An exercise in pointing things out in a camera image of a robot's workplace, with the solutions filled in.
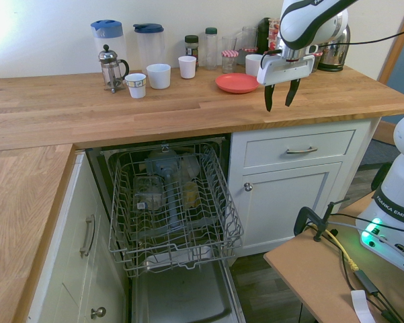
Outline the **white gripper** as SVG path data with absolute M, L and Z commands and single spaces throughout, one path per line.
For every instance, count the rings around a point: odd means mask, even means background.
M 275 84 L 290 82 L 285 105 L 290 106 L 300 85 L 300 79 L 308 77 L 315 62 L 314 55 L 307 55 L 297 61 L 288 62 L 280 55 L 265 56 L 257 73 L 257 81 L 264 87 L 266 110 L 271 111 Z

